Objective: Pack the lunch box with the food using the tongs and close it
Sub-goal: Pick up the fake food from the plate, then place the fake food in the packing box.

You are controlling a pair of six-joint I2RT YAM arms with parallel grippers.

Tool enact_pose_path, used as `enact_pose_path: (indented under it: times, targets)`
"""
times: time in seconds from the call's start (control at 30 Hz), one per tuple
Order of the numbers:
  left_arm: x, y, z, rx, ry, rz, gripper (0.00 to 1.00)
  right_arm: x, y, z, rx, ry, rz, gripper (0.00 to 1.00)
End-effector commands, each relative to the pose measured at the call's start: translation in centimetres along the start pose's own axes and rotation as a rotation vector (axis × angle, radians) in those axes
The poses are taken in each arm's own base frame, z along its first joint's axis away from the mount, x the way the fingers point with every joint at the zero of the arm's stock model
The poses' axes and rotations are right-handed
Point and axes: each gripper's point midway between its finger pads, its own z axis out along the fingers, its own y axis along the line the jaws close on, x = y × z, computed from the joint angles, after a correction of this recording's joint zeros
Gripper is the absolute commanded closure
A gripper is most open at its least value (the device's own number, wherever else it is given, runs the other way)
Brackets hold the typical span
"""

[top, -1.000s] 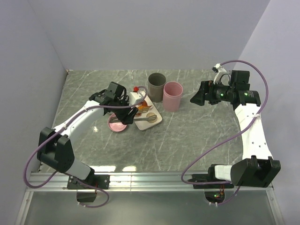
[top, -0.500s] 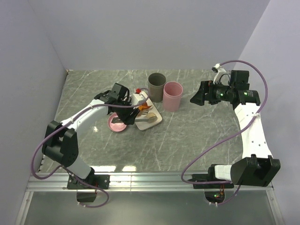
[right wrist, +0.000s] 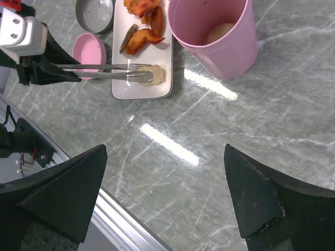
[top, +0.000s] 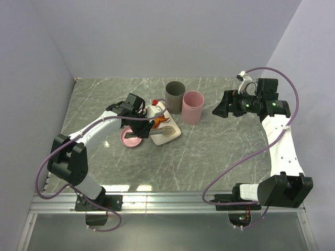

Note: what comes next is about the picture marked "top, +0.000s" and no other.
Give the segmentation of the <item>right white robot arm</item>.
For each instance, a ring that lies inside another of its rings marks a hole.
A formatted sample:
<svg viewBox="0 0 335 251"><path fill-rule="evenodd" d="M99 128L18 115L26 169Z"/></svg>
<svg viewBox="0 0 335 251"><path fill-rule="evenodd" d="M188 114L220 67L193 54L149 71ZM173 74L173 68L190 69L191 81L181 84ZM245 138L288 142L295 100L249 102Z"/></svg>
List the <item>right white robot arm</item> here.
<svg viewBox="0 0 335 251"><path fill-rule="evenodd" d="M254 113L260 118L269 143L271 158L270 177L259 184L239 184L232 189L229 200L221 205L243 209L248 204L261 206L298 208L313 188L313 180L306 177L298 161L291 127L288 102L279 100L278 80L259 78L255 82L255 94L247 93L253 80L239 77L238 89L226 90L213 114L227 118Z"/></svg>

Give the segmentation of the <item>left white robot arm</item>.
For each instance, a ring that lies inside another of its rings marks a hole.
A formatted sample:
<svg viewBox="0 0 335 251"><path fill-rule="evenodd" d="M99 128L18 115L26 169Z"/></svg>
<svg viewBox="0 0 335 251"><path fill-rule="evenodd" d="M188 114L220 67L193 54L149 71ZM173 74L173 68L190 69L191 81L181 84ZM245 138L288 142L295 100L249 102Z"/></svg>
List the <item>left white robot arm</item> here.
<svg viewBox="0 0 335 251"><path fill-rule="evenodd" d="M157 101L146 105L135 94L112 104L92 123L70 134L59 134L53 141L47 169L80 192L93 210L106 208L106 190L88 173L88 152L109 134L129 126L138 138L148 138L154 120L164 113Z"/></svg>

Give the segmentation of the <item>steamed bun back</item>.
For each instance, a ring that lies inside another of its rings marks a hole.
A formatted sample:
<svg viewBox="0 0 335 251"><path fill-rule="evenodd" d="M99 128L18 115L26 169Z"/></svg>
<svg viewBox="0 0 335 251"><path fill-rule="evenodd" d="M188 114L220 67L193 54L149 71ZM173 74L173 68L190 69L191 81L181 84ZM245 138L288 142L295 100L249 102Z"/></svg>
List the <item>steamed bun back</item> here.
<svg viewBox="0 0 335 251"><path fill-rule="evenodd" d="M175 129L172 126L166 126L162 128L164 130L163 135L169 137L175 133Z"/></svg>

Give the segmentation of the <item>roasted chicken wing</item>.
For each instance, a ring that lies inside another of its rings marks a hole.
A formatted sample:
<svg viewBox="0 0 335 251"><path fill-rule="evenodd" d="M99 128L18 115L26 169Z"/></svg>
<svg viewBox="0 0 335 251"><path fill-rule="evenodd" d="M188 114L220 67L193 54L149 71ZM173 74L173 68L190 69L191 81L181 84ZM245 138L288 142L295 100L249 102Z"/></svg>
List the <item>roasted chicken wing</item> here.
<svg viewBox="0 0 335 251"><path fill-rule="evenodd" d="M161 123L165 123L165 122L169 121L169 119L170 119L170 117L166 118L165 115L162 115L162 116L159 116L159 117L155 118L154 119L154 125L153 125L152 128L153 129L158 128Z"/></svg>

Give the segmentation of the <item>metal tongs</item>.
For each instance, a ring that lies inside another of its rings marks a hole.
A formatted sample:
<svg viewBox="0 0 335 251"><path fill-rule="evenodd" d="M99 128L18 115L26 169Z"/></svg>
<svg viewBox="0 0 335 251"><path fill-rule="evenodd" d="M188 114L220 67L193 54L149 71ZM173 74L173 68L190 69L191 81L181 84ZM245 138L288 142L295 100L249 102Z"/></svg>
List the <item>metal tongs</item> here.
<svg viewBox="0 0 335 251"><path fill-rule="evenodd" d="M150 131L146 131L146 132L140 133L140 134L135 134L134 132L131 132L131 133L126 134L126 138L138 137L138 138L141 138L141 139L147 139L149 136L163 135L163 132L164 132L164 130L162 128L151 129Z"/></svg>

